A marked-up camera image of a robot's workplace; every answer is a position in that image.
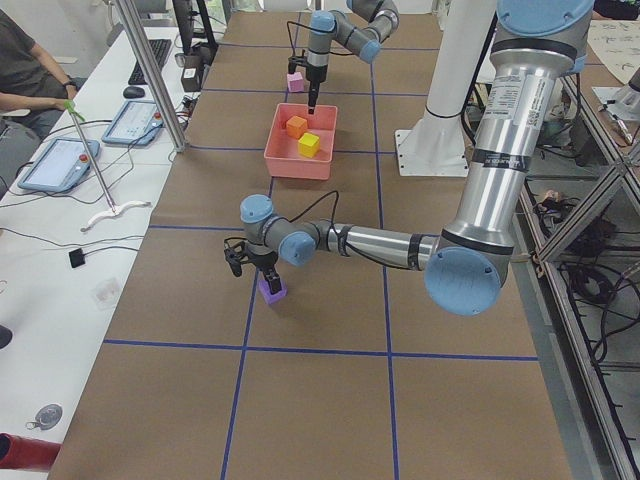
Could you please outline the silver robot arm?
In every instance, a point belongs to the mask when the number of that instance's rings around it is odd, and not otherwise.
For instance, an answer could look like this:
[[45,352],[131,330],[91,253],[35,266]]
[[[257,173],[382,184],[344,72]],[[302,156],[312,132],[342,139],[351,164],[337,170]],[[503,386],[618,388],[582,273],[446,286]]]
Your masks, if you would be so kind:
[[327,78],[333,42],[371,64],[379,54],[381,44],[398,28],[399,13],[393,1],[347,1],[346,4],[353,13],[368,22],[366,27],[357,27],[338,10],[319,10],[311,14],[305,58],[309,114],[315,112],[320,86]]
[[289,220],[255,194],[240,205],[244,237],[227,247],[234,273],[253,264],[271,295],[278,260],[294,266],[319,250],[420,271],[441,308],[476,315],[507,278],[509,228],[556,81],[584,65],[589,1],[455,1],[423,117],[401,133],[397,154],[421,175],[464,175],[452,222],[440,234],[409,234],[333,220]]

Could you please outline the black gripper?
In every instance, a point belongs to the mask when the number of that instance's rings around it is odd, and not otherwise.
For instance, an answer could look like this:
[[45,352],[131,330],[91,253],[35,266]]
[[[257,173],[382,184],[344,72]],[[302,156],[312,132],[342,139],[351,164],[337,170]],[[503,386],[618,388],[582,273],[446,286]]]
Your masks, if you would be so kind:
[[307,102],[309,115],[313,115],[315,113],[320,86],[326,80],[326,77],[327,77],[326,65],[321,65],[321,66],[316,66],[312,64],[307,65],[306,78],[310,83],[309,92],[308,92],[308,102]]
[[264,282],[266,289],[271,294],[277,294],[282,290],[281,279],[277,271],[275,270],[276,263],[278,261],[278,254],[276,252],[269,252],[266,254],[258,254],[255,252],[249,253],[250,262],[261,272],[263,272]]

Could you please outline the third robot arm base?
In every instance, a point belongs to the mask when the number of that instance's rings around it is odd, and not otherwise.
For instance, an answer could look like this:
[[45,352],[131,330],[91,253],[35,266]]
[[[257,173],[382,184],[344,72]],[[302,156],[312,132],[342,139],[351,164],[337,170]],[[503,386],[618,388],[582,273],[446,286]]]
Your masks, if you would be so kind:
[[612,119],[639,122],[639,70],[622,87],[593,87],[592,90]]

